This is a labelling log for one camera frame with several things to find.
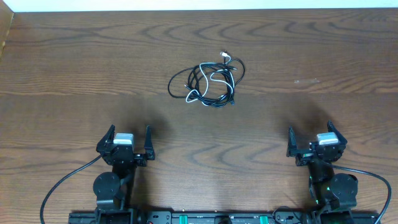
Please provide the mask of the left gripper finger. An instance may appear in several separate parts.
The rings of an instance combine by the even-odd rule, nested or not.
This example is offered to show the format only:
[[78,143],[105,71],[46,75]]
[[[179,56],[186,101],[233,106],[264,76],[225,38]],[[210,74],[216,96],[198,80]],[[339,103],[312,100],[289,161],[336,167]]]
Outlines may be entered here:
[[106,132],[106,134],[101,138],[101,140],[96,145],[97,152],[106,152],[110,146],[113,144],[115,125],[111,125]]
[[151,129],[150,126],[146,127],[146,138],[144,143],[144,149],[146,151],[147,160],[155,159],[155,151],[152,143]]

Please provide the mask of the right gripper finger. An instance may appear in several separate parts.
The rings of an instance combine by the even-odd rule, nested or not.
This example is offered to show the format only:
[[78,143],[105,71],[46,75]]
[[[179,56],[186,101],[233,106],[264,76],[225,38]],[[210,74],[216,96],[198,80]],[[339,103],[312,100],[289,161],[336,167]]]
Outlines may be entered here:
[[334,132],[338,136],[338,139],[340,141],[338,144],[347,145],[347,139],[337,130],[332,121],[327,122],[327,128],[328,132]]
[[287,145],[287,152],[286,156],[287,157],[294,157],[297,154],[297,142],[295,138],[295,132],[293,130],[293,127],[289,127],[288,129],[288,145]]

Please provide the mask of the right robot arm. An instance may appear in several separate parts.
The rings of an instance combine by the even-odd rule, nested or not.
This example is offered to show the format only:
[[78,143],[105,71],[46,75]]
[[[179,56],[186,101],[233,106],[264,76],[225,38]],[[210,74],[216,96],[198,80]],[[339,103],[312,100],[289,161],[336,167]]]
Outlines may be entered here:
[[332,167],[342,155],[348,141],[327,122],[328,131],[317,134],[317,140],[306,149],[299,149],[293,127],[288,129],[287,157],[294,157],[296,166],[309,171],[308,188],[317,206],[302,215],[302,223],[353,223],[351,208],[357,205],[358,179],[351,174],[334,172]]

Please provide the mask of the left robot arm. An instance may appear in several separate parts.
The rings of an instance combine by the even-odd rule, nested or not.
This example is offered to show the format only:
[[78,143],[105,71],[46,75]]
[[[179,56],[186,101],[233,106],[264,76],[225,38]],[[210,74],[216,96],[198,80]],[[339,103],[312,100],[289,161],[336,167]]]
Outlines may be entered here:
[[96,146],[101,158],[112,167],[95,179],[96,223],[146,223],[144,212],[130,207],[132,187],[138,167],[155,159],[150,127],[146,127],[144,153],[134,152],[134,135],[115,133],[111,125]]

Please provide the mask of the cardboard box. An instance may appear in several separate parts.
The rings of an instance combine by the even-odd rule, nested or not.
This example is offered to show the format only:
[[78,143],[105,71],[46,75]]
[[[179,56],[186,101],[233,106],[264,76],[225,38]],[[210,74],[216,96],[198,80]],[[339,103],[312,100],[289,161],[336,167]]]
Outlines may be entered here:
[[0,0],[0,56],[3,55],[13,19],[14,12],[3,0]]

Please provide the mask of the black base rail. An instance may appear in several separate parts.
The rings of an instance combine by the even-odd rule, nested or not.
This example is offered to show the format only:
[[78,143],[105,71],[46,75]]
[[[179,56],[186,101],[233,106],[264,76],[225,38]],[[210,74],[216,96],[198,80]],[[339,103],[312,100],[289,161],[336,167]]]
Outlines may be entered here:
[[70,213],[68,224],[130,223],[130,224],[296,224],[296,223],[376,223],[372,213],[329,213],[318,220],[312,216],[286,209],[267,213],[186,213],[170,211],[138,212],[134,209],[114,213]]

